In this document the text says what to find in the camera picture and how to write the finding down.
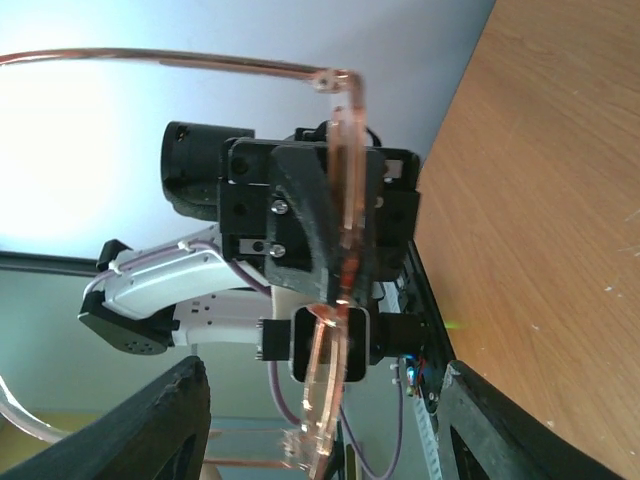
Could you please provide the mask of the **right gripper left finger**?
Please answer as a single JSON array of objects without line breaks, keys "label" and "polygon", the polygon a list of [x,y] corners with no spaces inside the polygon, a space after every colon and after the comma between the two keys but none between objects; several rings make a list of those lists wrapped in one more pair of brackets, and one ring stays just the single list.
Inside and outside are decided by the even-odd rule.
[{"label": "right gripper left finger", "polygon": [[206,368],[188,356],[3,479],[197,479],[210,429]]}]

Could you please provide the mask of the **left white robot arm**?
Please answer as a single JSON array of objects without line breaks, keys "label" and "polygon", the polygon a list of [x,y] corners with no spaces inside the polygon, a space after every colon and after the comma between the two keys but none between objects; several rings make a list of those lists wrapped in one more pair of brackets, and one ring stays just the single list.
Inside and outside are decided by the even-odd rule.
[{"label": "left white robot arm", "polygon": [[284,344],[307,351],[323,300],[338,297],[338,223],[329,202],[327,145],[320,130],[287,140],[172,122],[163,138],[162,187],[181,215],[207,228],[163,246],[103,246],[79,320],[114,348],[157,355],[209,341],[221,301],[278,289],[296,295],[284,311]]}]

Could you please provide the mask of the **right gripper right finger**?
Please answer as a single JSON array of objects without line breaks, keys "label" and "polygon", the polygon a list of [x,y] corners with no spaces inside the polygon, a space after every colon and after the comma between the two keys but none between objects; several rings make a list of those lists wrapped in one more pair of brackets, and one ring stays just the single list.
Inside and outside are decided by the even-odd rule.
[{"label": "right gripper right finger", "polygon": [[459,360],[447,365],[436,416],[444,479],[620,477]]}]

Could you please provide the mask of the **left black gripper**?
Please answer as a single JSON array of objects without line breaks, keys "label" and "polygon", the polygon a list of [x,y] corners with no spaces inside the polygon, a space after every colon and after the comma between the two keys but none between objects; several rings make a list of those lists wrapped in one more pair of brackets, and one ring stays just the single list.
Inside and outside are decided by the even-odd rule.
[{"label": "left black gripper", "polygon": [[[237,138],[220,155],[218,223],[225,256],[247,261],[274,286],[335,301],[335,209],[326,177],[326,128],[285,141]],[[415,232],[420,195],[416,154],[365,150],[366,196],[352,302],[366,305],[375,280],[394,280]]]}]

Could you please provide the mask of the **transparent orange sunglasses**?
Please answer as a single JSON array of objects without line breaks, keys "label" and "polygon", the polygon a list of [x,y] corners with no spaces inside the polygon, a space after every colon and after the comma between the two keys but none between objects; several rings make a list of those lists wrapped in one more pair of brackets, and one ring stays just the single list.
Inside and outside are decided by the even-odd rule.
[{"label": "transparent orange sunglasses", "polygon": [[[4,66],[10,64],[80,59],[127,59],[157,62],[163,65],[220,70],[246,74],[301,80],[321,93],[341,95],[328,128],[326,177],[335,209],[335,301],[319,303],[311,310],[318,316],[316,332],[325,325],[342,328],[348,320],[352,292],[358,272],[366,192],[364,87],[354,71],[335,70],[214,54],[166,50],[124,48],[80,48],[40,50],[2,56]],[[308,368],[302,401],[304,417],[298,435],[308,475],[321,478],[328,466],[333,447],[336,422],[340,411],[345,375],[343,350],[346,338],[337,335],[336,361],[330,367],[317,369],[313,359]]]}]

